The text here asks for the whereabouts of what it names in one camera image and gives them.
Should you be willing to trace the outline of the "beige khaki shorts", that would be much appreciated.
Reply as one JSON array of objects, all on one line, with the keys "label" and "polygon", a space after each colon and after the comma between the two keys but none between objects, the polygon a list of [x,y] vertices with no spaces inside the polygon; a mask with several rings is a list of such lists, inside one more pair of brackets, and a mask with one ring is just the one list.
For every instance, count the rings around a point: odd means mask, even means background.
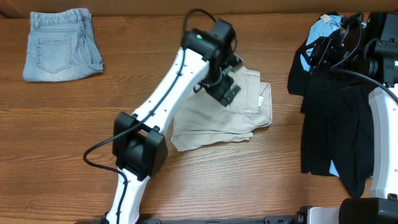
[{"label": "beige khaki shorts", "polygon": [[191,92],[174,117],[171,142],[188,151],[216,142],[250,140],[252,131],[272,122],[271,84],[258,71],[241,67],[229,74],[241,87],[228,106],[206,91]]}]

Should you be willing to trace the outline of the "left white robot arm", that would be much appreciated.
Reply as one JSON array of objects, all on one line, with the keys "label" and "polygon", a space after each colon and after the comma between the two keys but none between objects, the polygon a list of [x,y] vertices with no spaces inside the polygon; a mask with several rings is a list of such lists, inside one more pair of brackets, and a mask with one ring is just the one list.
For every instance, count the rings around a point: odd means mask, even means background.
[{"label": "left white robot arm", "polygon": [[228,74],[243,63],[231,46],[235,38],[233,26],[223,20],[209,32],[186,31],[173,65],[151,96],[133,114],[118,115],[113,140],[118,186],[102,223],[138,221],[146,185],[167,158],[166,132],[196,85],[222,106],[233,101],[241,88]]}]

